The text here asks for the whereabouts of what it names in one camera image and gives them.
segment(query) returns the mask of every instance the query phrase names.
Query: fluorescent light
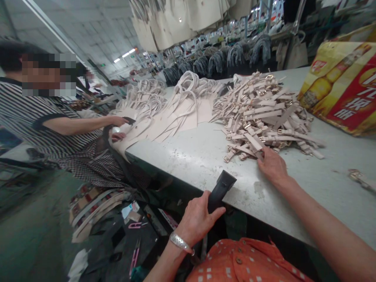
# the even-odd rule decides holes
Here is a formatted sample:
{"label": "fluorescent light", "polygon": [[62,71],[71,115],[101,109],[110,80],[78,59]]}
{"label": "fluorescent light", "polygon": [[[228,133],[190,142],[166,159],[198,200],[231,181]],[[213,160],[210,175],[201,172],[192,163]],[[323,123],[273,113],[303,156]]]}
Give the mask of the fluorescent light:
{"label": "fluorescent light", "polygon": [[134,51],[136,51],[136,49],[132,49],[131,51],[125,53],[122,57],[127,57],[130,53],[133,53]]}

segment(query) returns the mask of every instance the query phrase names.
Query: striped shirt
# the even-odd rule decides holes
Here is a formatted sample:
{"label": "striped shirt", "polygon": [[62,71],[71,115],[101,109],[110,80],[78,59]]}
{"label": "striped shirt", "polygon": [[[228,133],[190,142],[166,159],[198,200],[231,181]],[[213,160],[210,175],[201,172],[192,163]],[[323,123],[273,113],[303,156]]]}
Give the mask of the striped shirt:
{"label": "striped shirt", "polygon": [[80,118],[59,97],[23,96],[21,82],[0,78],[0,125],[49,159],[74,155],[102,135],[102,131],[95,130],[65,136],[43,126],[45,121],[61,117]]}

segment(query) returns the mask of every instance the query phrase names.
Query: work table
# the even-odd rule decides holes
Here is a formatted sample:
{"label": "work table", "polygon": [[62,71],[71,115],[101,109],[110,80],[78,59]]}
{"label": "work table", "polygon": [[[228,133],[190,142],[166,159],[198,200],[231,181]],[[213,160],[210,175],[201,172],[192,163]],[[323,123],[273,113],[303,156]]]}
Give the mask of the work table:
{"label": "work table", "polygon": [[[278,79],[292,91],[299,91],[309,68],[275,72]],[[173,87],[167,88],[166,97]],[[200,123],[195,129],[178,132],[163,143],[142,140],[127,149],[127,153],[204,191],[212,190],[222,170],[237,178],[224,202],[303,241],[313,242],[287,201],[266,180],[257,161],[241,161],[235,156],[229,163],[223,124]],[[352,137],[318,118],[310,133],[327,144],[319,151],[325,159],[303,154],[297,148],[286,147],[280,155],[289,175],[302,188],[346,226],[376,249],[376,194],[363,189],[348,177],[349,169],[358,169],[374,178],[376,142],[372,137]]]}

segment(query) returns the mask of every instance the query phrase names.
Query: ceiling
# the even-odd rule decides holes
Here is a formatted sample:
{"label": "ceiling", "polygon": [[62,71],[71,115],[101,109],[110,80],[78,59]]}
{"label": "ceiling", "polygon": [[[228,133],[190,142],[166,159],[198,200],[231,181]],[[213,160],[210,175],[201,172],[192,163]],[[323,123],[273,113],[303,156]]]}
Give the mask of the ceiling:
{"label": "ceiling", "polygon": [[[20,40],[53,53],[69,52],[22,0],[4,1]],[[131,69],[139,68],[136,56],[121,57],[139,46],[128,0],[34,1],[86,59],[90,58],[109,78],[118,74],[127,77]],[[12,36],[4,17],[0,21],[0,35]]]}

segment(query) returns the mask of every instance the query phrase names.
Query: orange polka dot shirt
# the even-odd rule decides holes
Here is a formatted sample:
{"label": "orange polka dot shirt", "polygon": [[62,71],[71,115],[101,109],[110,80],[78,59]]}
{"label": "orange polka dot shirt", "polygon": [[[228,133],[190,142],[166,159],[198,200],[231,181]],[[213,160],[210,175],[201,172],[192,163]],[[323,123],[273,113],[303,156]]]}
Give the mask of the orange polka dot shirt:
{"label": "orange polka dot shirt", "polygon": [[187,282],[246,281],[287,282],[312,281],[287,262],[276,245],[259,240],[224,239],[209,251],[205,261],[196,266]]}

